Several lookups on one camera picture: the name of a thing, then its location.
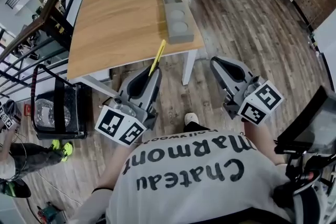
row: cable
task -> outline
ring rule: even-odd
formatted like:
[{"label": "cable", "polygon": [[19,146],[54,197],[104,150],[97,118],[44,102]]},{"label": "cable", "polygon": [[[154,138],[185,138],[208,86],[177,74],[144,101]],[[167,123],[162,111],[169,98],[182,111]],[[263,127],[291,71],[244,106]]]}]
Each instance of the cable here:
[{"label": "cable", "polygon": [[74,200],[74,199],[71,199],[68,195],[66,195],[64,192],[60,191],[58,188],[56,188],[53,184],[51,184],[47,179],[45,179],[39,172],[36,172],[46,183],[48,183],[51,187],[53,187],[55,190],[57,190],[58,192],[62,193],[64,196],[66,196],[68,199],[76,202],[77,204],[79,205],[82,205],[80,202]]},{"label": "cable", "polygon": [[30,202],[29,202],[28,198],[26,198],[26,200],[27,200],[27,203],[28,203],[29,210],[30,210],[30,212],[32,212],[31,214],[34,216],[34,218],[37,220],[38,223],[42,223],[42,222],[35,216],[35,214],[34,214],[32,208],[31,208],[31,206],[30,206]]}]

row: white t-shirt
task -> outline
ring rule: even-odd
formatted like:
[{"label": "white t-shirt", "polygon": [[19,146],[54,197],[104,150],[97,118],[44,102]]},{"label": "white t-shirt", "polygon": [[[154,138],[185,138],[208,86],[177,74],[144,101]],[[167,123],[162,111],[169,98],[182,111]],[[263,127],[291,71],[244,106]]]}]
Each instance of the white t-shirt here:
[{"label": "white t-shirt", "polygon": [[[271,197],[287,181],[285,170],[244,136],[217,130],[176,134],[140,145],[114,191],[94,192],[82,208],[105,206],[107,223],[194,223],[249,208],[292,222]],[[87,222],[93,217],[82,208],[70,223],[95,223]]]},{"label": "white t-shirt", "polygon": [[7,159],[0,162],[0,178],[10,179],[15,175],[15,162],[12,156],[8,155]]}]

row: sneaker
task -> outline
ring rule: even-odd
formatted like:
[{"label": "sneaker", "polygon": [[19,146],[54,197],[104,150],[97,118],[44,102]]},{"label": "sneaker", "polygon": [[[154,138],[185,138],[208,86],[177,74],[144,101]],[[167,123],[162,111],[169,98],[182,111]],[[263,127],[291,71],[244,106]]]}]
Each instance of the sneaker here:
[{"label": "sneaker", "polygon": [[68,159],[68,156],[70,156],[72,154],[72,151],[74,149],[73,149],[72,145],[68,142],[63,146],[62,150],[64,152],[64,158],[62,159],[62,162],[66,162],[67,159]]},{"label": "sneaker", "polygon": [[53,142],[50,145],[50,148],[55,151],[55,150],[59,150],[60,148],[60,142],[59,140],[53,140]]},{"label": "sneaker", "polygon": [[187,113],[184,116],[184,125],[187,126],[192,121],[199,124],[198,117],[195,113]]}]

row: yellow pen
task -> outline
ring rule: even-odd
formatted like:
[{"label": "yellow pen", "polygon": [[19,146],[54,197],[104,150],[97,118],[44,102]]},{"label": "yellow pen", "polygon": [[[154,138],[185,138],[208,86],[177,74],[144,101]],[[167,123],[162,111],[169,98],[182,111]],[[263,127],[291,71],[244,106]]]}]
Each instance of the yellow pen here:
[{"label": "yellow pen", "polygon": [[156,67],[156,64],[160,61],[160,58],[162,56],[162,53],[163,53],[163,50],[164,50],[165,46],[166,46],[166,41],[163,39],[162,42],[161,42],[161,45],[159,47],[159,50],[158,50],[158,52],[155,56],[154,63],[151,66],[151,70],[149,71],[148,76],[150,76],[152,74],[152,72],[154,71],[154,68]]}]

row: black cable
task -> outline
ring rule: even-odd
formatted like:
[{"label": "black cable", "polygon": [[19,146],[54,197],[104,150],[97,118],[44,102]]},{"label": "black cable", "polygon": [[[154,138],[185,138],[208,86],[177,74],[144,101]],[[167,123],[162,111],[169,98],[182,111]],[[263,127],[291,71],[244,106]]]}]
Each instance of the black cable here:
[{"label": "black cable", "polygon": [[30,202],[29,202],[28,198],[26,198],[26,200],[27,200],[27,203],[28,203],[29,210],[30,210],[30,212],[32,212],[31,214],[34,216],[34,218],[37,220],[38,223],[42,224],[42,222],[35,216],[35,213],[33,212],[32,208],[30,206]]}]

